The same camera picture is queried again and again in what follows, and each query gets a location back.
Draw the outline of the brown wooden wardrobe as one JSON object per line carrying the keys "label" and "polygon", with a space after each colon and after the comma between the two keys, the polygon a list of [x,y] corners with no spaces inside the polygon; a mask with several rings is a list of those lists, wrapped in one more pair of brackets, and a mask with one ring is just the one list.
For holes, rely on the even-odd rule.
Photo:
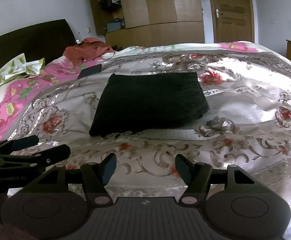
{"label": "brown wooden wardrobe", "polygon": [[[203,43],[201,0],[90,0],[97,35],[115,48]],[[125,29],[107,32],[106,25],[123,18]]]}

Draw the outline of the dark wooden headboard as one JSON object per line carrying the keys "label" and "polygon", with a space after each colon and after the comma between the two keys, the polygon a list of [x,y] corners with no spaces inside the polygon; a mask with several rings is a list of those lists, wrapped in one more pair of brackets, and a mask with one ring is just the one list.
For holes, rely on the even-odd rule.
{"label": "dark wooden headboard", "polygon": [[26,60],[41,58],[45,63],[61,57],[76,39],[65,19],[30,25],[0,36],[0,68],[14,57],[24,53]]}

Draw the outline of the brown wooden door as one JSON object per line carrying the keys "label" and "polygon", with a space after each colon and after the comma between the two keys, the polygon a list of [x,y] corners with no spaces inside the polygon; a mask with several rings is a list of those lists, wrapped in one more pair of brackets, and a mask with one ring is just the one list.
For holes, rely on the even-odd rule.
{"label": "brown wooden door", "polygon": [[210,0],[214,41],[254,42],[252,0]]}

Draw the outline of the black phone on bed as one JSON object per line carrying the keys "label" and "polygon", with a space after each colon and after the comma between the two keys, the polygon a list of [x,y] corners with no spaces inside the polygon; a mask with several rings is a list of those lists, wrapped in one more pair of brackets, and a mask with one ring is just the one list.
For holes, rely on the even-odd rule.
{"label": "black phone on bed", "polygon": [[82,79],[84,77],[87,77],[87,76],[90,76],[93,74],[97,74],[97,73],[101,72],[101,70],[102,70],[102,64],[97,64],[95,66],[85,68],[80,72],[78,79]]}

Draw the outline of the orange red cloth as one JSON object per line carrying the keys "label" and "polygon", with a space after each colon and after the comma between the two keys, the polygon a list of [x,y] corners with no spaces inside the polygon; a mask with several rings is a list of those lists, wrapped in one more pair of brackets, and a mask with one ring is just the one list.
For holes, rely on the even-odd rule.
{"label": "orange red cloth", "polygon": [[79,66],[83,62],[95,60],[105,53],[114,53],[114,50],[101,40],[89,37],[75,46],[67,47],[63,55],[75,66]]}

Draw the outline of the grey box in wardrobe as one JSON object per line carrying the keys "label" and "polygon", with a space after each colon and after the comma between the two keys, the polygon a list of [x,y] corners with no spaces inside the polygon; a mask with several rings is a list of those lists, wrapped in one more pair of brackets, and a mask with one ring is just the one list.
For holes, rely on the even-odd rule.
{"label": "grey box in wardrobe", "polygon": [[113,32],[121,29],[125,29],[125,21],[123,18],[115,18],[106,25],[107,32]]}

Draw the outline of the pink floral bed sheet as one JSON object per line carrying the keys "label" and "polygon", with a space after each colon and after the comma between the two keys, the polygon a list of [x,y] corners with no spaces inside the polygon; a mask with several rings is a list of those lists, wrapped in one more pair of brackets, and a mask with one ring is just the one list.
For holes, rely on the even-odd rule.
{"label": "pink floral bed sheet", "polygon": [[21,111],[30,101],[46,88],[72,81],[78,78],[80,72],[97,64],[105,64],[106,60],[118,59],[124,56],[150,55],[151,53],[189,52],[189,56],[182,56],[178,60],[164,60],[166,69],[176,69],[184,61],[186,66],[199,61],[207,62],[208,51],[221,50],[236,53],[256,53],[256,44],[239,41],[229,43],[182,43],[158,47],[131,46],[114,53],[105,53],[95,60],[85,61],[75,66],[64,55],[51,63],[44,65],[40,74],[36,76],[15,79],[0,86],[0,141],[4,133],[16,120]]}

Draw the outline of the black pants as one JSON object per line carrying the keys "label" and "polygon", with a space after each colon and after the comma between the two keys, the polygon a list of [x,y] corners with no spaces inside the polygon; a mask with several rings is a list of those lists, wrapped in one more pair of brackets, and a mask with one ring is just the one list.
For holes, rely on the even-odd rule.
{"label": "black pants", "polygon": [[175,129],[201,119],[209,105],[195,72],[112,74],[98,102],[92,137]]}

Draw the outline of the green patterned pillow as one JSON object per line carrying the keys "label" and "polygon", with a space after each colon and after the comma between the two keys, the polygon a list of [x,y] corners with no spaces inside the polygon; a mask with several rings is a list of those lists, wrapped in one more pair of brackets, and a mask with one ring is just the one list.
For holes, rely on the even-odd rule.
{"label": "green patterned pillow", "polygon": [[44,65],[45,58],[27,62],[22,53],[0,68],[0,86],[15,79],[39,75]]}

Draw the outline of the floral satin bedspread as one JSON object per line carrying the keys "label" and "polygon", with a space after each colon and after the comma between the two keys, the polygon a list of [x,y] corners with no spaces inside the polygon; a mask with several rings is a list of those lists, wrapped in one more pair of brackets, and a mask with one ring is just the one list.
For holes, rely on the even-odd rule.
{"label": "floral satin bedspread", "polygon": [[[179,198],[174,159],[238,165],[291,208],[291,62],[262,46],[130,49],[101,71],[54,85],[28,103],[7,131],[36,135],[23,155],[66,144],[69,169],[117,156],[106,187],[119,197]],[[291,239],[291,222],[285,232]]]}

